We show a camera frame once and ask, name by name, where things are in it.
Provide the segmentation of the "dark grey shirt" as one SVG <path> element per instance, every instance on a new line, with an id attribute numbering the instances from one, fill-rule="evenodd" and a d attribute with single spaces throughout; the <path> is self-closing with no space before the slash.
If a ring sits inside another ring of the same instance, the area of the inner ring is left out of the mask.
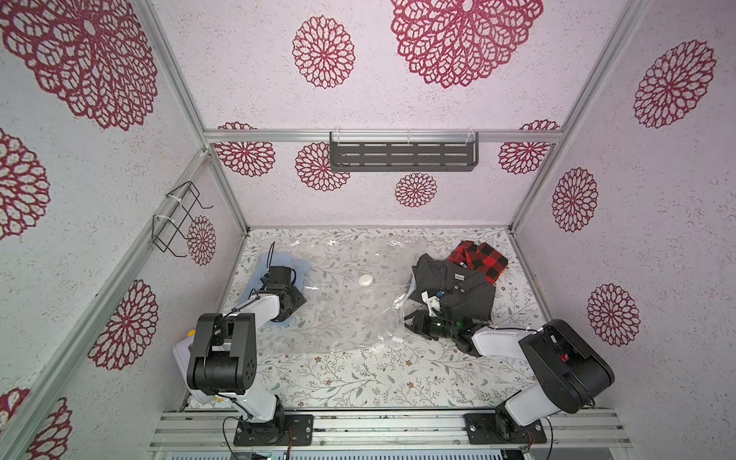
<path id="1" fill-rule="evenodd" d="M 479 321 L 492 319 L 496 287 L 480 271 L 423 254 L 412 266 L 412 272 L 415 282 L 415 289 L 409 295 L 412 301 L 423 303 L 424 292 L 429 298 L 442 292 L 439 302 L 443 316 Z"/>

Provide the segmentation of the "clear plastic vacuum bag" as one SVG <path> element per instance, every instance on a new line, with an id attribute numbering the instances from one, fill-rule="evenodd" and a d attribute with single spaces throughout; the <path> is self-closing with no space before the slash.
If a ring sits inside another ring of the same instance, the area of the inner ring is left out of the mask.
<path id="1" fill-rule="evenodd" d="M 411 304 L 412 266 L 426 249 L 425 240 L 398 235 L 269 236 L 243 255 L 245 277 L 229 307 L 236 307 L 263 255 L 287 252 L 312 266 L 302 291 L 307 303 L 287 321 L 258 331 L 261 353 L 323 354 L 394 344 Z"/>

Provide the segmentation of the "red black plaid shirt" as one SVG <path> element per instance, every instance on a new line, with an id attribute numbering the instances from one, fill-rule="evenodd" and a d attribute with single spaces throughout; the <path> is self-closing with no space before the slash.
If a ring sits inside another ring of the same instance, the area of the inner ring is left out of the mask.
<path id="1" fill-rule="evenodd" d="M 488 243 L 477 245 L 473 241 L 462 241 L 448 260 L 463 268 L 481 272 L 489 283 L 495 284 L 508 266 L 508 259 Z"/>

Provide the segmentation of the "light blue shirt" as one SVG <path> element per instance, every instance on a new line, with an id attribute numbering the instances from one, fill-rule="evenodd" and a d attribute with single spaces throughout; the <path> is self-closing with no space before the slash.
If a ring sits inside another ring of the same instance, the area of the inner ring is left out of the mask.
<path id="1" fill-rule="evenodd" d="M 290 266 L 296 271 L 296 287 L 303 291 L 305 276 L 312 267 L 304 259 L 295 259 L 291 253 L 275 252 L 263 255 L 256 264 L 256 269 L 245 290 L 236 301 L 237 312 L 254 312 L 259 325 L 272 322 L 279 314 L 279 300 L 274 294 L 260 293 L 261 278 L 268 272 L 270 266 Z"/>

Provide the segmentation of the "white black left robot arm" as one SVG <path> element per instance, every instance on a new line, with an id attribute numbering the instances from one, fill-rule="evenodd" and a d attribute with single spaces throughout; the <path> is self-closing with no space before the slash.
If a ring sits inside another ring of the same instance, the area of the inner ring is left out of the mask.
<path id="1" fill-rule="evenodd" d="M 174 345 L 172 353 L 193 396 L 228 400 L 242 430 L 277 436 L 287 430 L 280 399 L 265 389 L 257 374 L 257 332 L 283 322 L 306 303 L 290 266 L 272 266 L 262 287 L 225 314 L 203 314 L 195 333 Z"/>

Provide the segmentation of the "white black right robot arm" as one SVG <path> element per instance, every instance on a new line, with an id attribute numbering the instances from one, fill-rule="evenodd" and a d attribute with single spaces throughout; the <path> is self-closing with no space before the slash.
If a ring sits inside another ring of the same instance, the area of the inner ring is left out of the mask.
<path id="1" fill-rule="evenodd" d="M 494 409 L 492 427 L 505 441 L 544 417 L 594 406 L 595 398 L 615 381 L 611 366 L 561 319 L 532 330 L 469 318 L 450 320 L 425 309 L 406 315 L 404 327 L 430 340 L 449 338 L 459 351 L 475 358 L 513 358 L 529 365 L 536 381 Z"/>

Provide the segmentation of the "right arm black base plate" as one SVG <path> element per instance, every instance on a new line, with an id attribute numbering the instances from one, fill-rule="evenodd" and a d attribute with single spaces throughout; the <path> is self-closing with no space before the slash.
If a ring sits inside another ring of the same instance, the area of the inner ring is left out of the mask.
<path id="1" fill-rule="evenodd" d="M 464 422 L 472 445 L 515 444 L 531 447 L 547 442 L 540 421 L 522 427 L 506 415 L 480 412 L 466 413 Z"/>

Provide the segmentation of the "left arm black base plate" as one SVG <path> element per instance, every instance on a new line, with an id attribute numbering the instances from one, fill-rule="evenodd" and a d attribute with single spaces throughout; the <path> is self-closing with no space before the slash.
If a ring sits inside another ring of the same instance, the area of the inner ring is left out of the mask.
<path id="1" fill-rule="evenodd" d="M 312 444 L 314 416 L 277 415 L 266 423 L 252 423 L 239 419 L 233 445 L 253 447 L 306 447 Z"/>

